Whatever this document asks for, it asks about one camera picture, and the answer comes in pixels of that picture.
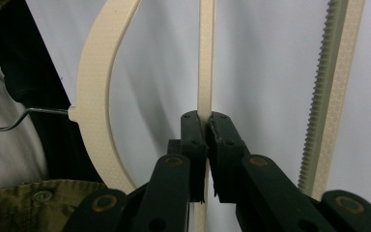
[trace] button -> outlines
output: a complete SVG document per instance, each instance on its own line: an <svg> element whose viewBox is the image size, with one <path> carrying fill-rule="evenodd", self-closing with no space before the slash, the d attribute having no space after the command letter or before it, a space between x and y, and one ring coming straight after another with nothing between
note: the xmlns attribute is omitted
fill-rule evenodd
<svg viewBox="0 0 371 232"><path fill-rule="evenodd" d="M37 201L37 202L45 202L45 201L49 200L52 197L52 195L53 194L52 194L51 191L42 190L42 191L37 192L33 196L33 200Z"/></svg>

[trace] metal wire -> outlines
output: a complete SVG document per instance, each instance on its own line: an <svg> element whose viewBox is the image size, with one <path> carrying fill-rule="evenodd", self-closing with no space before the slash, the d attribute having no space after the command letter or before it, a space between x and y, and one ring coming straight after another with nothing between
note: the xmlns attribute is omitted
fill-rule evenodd
<svg viewBox="0 0 371 232"><path fill-rule="evenodd" d="M12 125L8 127L2 127L0 128L0 131L10 131L16 128L23 121L23 119L25 119L26 116L28 116L28 114L31 112L68 115L68 110L66 109L26 108L25 111L23 111L23 113L19 116L19 118Z"/></svg>

